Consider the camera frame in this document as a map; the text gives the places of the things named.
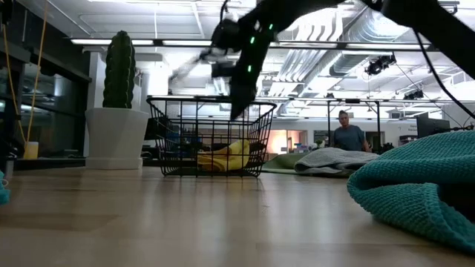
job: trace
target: teal blanket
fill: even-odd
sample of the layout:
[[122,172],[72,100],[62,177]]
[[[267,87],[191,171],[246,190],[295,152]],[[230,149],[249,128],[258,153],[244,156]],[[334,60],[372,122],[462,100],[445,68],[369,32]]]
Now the teal blanket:
[[10,191],[3,187],[1,180],[3,179],[3,173],[0,171],[0,205],[8,203],[10,198]]
[[382,222],[475,254],[475,131],[388,151],[356,171],[348,191]]

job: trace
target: wire basket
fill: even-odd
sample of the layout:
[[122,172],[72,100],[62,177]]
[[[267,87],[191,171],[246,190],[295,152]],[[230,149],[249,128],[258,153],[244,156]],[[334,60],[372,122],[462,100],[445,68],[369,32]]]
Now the wire basket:
[[164,176],[258,177],[274,103],[253,102],[235,121],[225,96],[148,97]]

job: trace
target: person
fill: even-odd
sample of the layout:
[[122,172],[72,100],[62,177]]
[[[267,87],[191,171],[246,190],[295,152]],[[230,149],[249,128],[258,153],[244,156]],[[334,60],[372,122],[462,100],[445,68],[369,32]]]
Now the person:
[[360,127],[350,124],[347,112],[340,111],[338,121],[340,121],[341,127],[333,132],[333,147],[346,151],[371,152],[370,146],[364,138],[364,132]]

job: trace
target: wooden table surface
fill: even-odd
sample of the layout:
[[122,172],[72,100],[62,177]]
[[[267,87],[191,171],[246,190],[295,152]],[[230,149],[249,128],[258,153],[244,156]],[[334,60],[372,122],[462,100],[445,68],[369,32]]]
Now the wooden table surface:
[[344,179],[71,168],[18,172],[9,189],[0,266],[475,266],[375,221]]

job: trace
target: white planter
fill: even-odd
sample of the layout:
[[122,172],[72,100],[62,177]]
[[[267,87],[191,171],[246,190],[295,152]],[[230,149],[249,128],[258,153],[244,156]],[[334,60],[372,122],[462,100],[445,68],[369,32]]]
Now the white planter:
[[126,108],[92,108],[85,112],[89,132],[86,168],[133,170],[142,167],[142,143],[148,114]]

